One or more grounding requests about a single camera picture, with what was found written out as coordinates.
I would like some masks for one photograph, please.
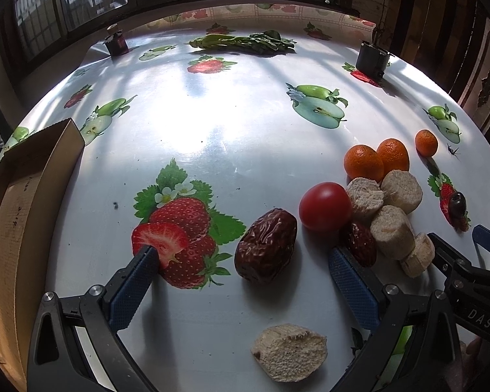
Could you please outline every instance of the small jar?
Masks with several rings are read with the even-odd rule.
[[[123,38],[122,30],[118,28],[118,23],[108,27],[107,33],[109,36],[106,38],[103,44],[106,45],[111,57],[121,56],[122,54],[129,52],[125,38]]]

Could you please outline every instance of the cardboard tray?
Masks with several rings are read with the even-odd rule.
[[[61,200],[85,143],[68,119],[0,161],[0,368],[26,390],[27,355]]]

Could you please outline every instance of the black container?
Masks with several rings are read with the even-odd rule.
[[[362,41],[357,56],[356,69],[375,81],[383,78],[390,53],[373,44]]]
[[[128,53],[129,48],[123,38],[122,30],[118,29],[118,24],[111,25],[107,28],[107,32],[110,34],[103,44],[106,45],[107,50],[111,57],[121,56],[122,54]]]

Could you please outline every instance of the metal screw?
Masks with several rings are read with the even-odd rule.
[[[44,295],[42,296],[42,300],[45,302],[52,301],[54,298],[54,293],[53,292],[45,292]]]
[[[89,295],[98,296],[100,293],[102,293],[102,291],[103,291],[103,286],[97,284],[89,289]]]
[[[387,284],[384,287],[384,291],[387,295],[397,295],[399,293],[399,287],[395,284]]]
[[[446,293],[443,292],[442,290],[435,290],[434,295],[436,296],[437,299],[442,301],[443,299],[446,298]]]

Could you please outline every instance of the bread piece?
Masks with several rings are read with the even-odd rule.
[[[304,327],[281,324],[263,330],[251,352],[276,382],[298,382],[327,358],[327,338]]]
[[[434,260],[434,243],[425,233],[416,236],[416,246],[410,254],[401,262],[401,268],[409,277],[417,277],[425,271]]]
[[[346,188],[352,201],[352,217],[370,223],[376,212],[383,206],[384,194],[378,183],[368,178],[354,178]]]
[[[384,193],[384,204],[397,206],[406,214],[419,206],[423,198],[423,190],[414,175],[397,169],[390,171],[383,182],[381,190]]]
[[[414,233],[402,209],[385,205],[370,224],[378,249],[388,258],[401,260],[414,249]]]

